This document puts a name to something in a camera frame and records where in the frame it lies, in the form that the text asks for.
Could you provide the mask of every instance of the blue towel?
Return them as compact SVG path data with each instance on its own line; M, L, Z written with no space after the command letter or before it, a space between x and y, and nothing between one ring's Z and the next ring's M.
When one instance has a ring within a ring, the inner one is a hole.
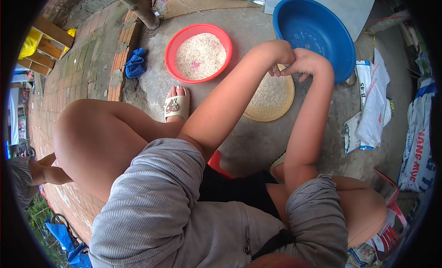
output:
M146 51L143 48L139 48L132 52L130 60L124 64L126 67L126 76L129 78L137 78L146 72L146 68L142 67L144 63L144 55L146 55Z

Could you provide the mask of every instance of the sandal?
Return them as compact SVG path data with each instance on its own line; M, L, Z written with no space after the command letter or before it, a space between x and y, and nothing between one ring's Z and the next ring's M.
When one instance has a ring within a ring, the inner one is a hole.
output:
M166 98L164 103L164 121L169 116L179 115L184 118L185 121L189 118L191 97L189 90L185 87L184 95L178 95Z
M284 154L282 154L277 160L275 160L275 161L271 164L271 166L270 166L270 175L272 175L274 178L276 178L276 177L273 175L273 170L275 169L275 167L277 167L278 165L280 165L281 163L283 163L284 160L285 160L285 152L284 152Z

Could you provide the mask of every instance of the green plant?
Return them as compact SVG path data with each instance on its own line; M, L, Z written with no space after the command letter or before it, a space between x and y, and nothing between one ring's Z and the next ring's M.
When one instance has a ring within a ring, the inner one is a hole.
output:
M47 257L59 268L70 268L67 253L61 249L60 243L45 226L46 218L54 215L46 199L37 194L25 209L31 231Z

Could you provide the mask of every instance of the yellow cloth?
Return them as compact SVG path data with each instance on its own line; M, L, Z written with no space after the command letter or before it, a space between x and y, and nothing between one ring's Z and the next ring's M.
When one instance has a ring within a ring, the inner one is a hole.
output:
M77 29L72 28L72 29L69 29L67 33L69 35L71 35L72 37L74 37L76 31L77 31ZM22 49L20 50L19 60L23 60L23 58L28 57L36 52L38 43L40 42L42 35L43 34L40 31L38 31L34 28L31 28L29 30L29 34L26 37L25 42L23 43ZM52 40L47 35L43 35L43 38L47 38L49 40Z

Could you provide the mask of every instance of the red plastic basin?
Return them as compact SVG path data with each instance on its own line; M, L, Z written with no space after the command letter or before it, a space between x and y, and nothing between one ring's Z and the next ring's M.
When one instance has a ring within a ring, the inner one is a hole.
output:
M201 34L201 33L211 33L214 34L221 42L221 44L224 46L225 52L227 54L227 57L225 59L224 65L218 70L215 74L201 79L201 80L188 80L185 77L183 77L179 72L178 69L176 69L175 66L175 55L176 50L178 50L178 47L187 39L190 37L193 37L195 35ZM186 28L180 30L178 33L176 33L172 39L170 39L169 44L166 47L166 53L164 54L164 62L166 64L166 68L170 75L172 75L175 79L177 79L180 82L183 83L203 83L209 80L212 80L216 76L218 76L229 64L230 58L232 57L232 42L230 41L229 36L224 32L223 29L219 28L218 26L215 26L213 24L207 24L207 23L198 23L193 24L190 26L187 26Z

